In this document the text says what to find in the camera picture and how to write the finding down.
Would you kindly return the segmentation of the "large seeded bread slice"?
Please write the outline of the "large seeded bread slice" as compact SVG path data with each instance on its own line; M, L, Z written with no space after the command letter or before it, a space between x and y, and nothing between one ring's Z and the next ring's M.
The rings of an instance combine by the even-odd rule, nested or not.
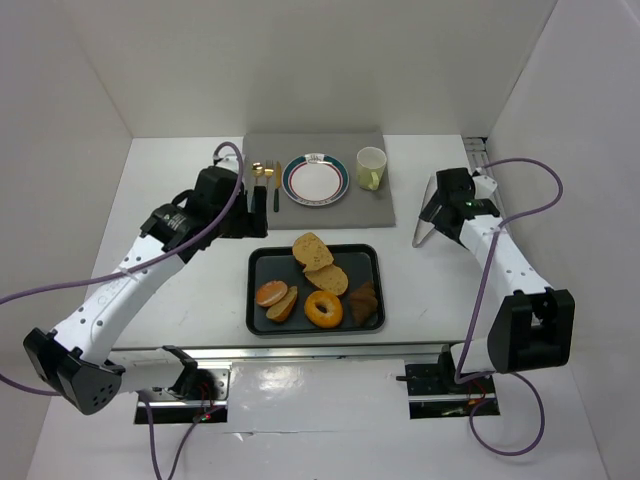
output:
M334 262L328 247L311 232L305 233L294 242L292 253L304 272L317 271Z

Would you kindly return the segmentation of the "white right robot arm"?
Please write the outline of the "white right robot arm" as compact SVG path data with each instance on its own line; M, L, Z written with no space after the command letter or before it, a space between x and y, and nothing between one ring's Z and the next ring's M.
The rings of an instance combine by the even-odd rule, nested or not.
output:
M515 244L490 198L495 181L466 168L441 170L433 179L435 190L420 223L464 247L483 269L470 325L478 324L485 293L494 292L499 301L485 320L484 335L469 331L463 342L445 349L454 381L565 365L575 300L544 280Z

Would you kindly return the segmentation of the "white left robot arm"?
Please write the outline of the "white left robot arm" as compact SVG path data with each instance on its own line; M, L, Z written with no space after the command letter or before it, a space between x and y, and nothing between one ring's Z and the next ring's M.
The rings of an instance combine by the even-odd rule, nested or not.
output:
M155 209L125 255L114 280L102 284L50 332L33 329L23 345L38 376L82 414L116 395L161 389L177 398L201 379L196 360L175 346L112 350L147 301L200 251L219 238L267 235L267 190L246 193L224 167L200 171L194 188Z

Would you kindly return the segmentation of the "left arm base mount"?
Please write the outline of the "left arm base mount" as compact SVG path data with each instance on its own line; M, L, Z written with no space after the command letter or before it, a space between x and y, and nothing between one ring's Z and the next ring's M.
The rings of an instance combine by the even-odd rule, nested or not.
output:
M184 397L175 397L166 390L149 391L153 422L157 425L187 425L194 420L204 424L226 423L231 367L229 364L213 366L213 369L198 371L195 384Z

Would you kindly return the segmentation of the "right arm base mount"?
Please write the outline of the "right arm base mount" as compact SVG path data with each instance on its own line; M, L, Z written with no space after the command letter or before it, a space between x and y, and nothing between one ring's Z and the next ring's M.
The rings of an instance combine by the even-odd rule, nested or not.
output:
M395 379L406 387L412 420L464 418L472 411L477 416L500 415L491 377L457 384L453 367L444 360L406 364L405 373Z

